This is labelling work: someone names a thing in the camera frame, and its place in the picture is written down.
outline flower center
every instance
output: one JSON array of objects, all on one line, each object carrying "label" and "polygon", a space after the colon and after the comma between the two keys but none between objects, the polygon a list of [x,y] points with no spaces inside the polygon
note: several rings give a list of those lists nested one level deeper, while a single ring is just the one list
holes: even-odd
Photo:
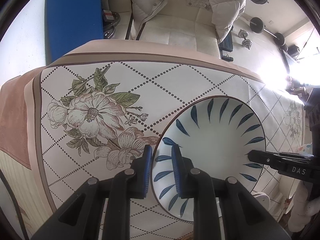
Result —
[{"label": "flower center", "polygon": [[88,120],[88,122],[93,121],[97,115],[99,114],[99,111],[93,107],[89,108],[88,112],[87,112],[87,116],[86,119]]}]

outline diamond dotted pattern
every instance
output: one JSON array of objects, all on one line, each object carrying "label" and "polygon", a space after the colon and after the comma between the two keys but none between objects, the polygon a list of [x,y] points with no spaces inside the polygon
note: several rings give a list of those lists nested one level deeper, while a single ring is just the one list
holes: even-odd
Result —
[{"label": "diamond dotted pattern", "polygon": [[[140,95],[137,104],[149,116],[145,122],[136,119],[138,123],[135,126],[145,136],[161,136],[170,120],[196,100],[211,95],[230,95],[244,101],[257,113],[264,127],[267,150],[293,152],[301,144],[302,133],[296,138],[290,137],[290,128],[285,124],[292,100],[262,83],[235,74],[158,62],[107,62],[47,68],[41,78],[42,149],[49,189],[57,207],[89,177],[107,179],[128,168],[125,166],[109,171],[103,158],[95,160],[92,154],[86,153],[79,156],[76,149],[66,146],[70,138],[62,129],[52,129],[47,117],[48,104],[53,99],[70,95],[72,80],[77,75],[89,79],[96,68],[103,70],[108,65],[107,79],[120,83],[117,91]],[[87,86],[94,86],[93,80]],[[302,105],[297,103],[297,106],[302,117]],[[253,190],[269,195],[269,212],[275,219],[281,213],[280,178],[277,171],[265,166]],[[151,190],[146,199],[132,200],[130,224],[131,238],[139,240],[178,239],[193,230],[191,222],[180,221],[162,210]]]}]

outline plate with blue leaf pattern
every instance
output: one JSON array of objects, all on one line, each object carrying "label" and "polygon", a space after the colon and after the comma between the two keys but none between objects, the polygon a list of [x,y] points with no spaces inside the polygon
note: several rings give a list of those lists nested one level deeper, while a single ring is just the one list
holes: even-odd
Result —
[{"label": "plate with blue leaf pattern", "polygon": [[211,177],[233,176],[251,192],[263,165],[250,162],[251,150],[266,150],[265,134],[256,113],[228,96],[203,98],[181,111],[168,124],[153,155],[151,187],[160,206],[170,215],[193,221],[193,199],[181,199],[175,186],[171,148]]}]

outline plate rim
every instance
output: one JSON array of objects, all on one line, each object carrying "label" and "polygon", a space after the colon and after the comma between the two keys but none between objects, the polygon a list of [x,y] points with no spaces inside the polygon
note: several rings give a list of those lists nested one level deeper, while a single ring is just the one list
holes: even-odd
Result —
[{"label": "plate rim", "polygon": [[[227,95],[208,96],[208,97],[205,97],[205,98],[201,98],[201,99],[199,99],[199,100],[197,100],[197,101],[194,101],[194,102],[191,103],[189,106],[187,106],[186,108],[182,109],[179,113],[177,113],[177,115],[176,115],[176,116],[166,125],[166,127],[164,128],[163,132],[161,133],[161,136],[159,137],[159,139],[158,139],[158,141],[157,141],[157,143],[156,143],[155,149],[153,150],[152,160],[151,160],[151,171],[150,171],[150,185],[151,185],[152,194],[153,194],[154,198],[156,199],[158,205],[159,205],[168,215],[170,215],[170,216],[172,216],[172,217],[174,217],[174,218],[176,218],[176,219],[178,219],[178,220],[184,221],[184,222],[192,222],[192,223],[193,223],[193,221],[184,220],[184,219],[182,219],[182,218],[179,218],[179,217],[176,217],[176,216],[172,215],[170,212],[168,212],[168,211],[161,205],[161,203],[159,202],[159,200],[158,200],[158,198],[157,198],[157,196],[156,196],[155,190],[154,190],[154,188],[153,188],[153,183],[152,183],[152,171],[153,171],[154,159],[155,159],[156,151],[157,151],[157,149],[158,149],[158,147],[159,147],[159,144],[160,144],[160,142],[161,142],[164,134],[166,133],[166,131],[168,130],[168,128],[171,126],[171,124],[172,124],[183,112],[185,112],[185,111],[186,111],[187,109],[189,109],[191,106],[194,106],[194,105],[200,103],[201,101],[204,101],[204,100],[207,100],[207,99],[210,99],[210,98],[231,98],[231,99],[234,99],[234,100],[239,101],[239,102],[243,103],[244,105],[246,105],[246,106],[256,115],[256,117],[257,117],[257,119],[258,119],[258,121],[259,121],[259,123],[260,123],[260,125],[261,125],[262,131],[263,131],[263,135],[264,135],[265,151],[267,150],[266,134],[265,134],[265,132],[264,132],[263,125],[262,125],[262,123],[261,123],[261,121],[260,121],[260,118],[258,117],[257,113],[256,113],[247,103],[243,102],[242,100],[240,100],[240,99],[238,99],[238,98],[235,98],[235,97],[232,97],[232,96],[227,96]],[[260,177],[261,177],[263,168],[264,168],[264,164],[262,165],[259,178],[257,179],[256,184],[254,185],[254,187],[257,185],[258,180],[259,180]]]}]

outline blue board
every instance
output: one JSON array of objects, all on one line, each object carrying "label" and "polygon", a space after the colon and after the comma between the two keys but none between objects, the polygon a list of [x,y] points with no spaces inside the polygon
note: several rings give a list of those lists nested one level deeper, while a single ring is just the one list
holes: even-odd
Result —
[{"label": "blue board", "polygon": [[103,39],[101,0],[46,0],[46,13],[51,62]]}]

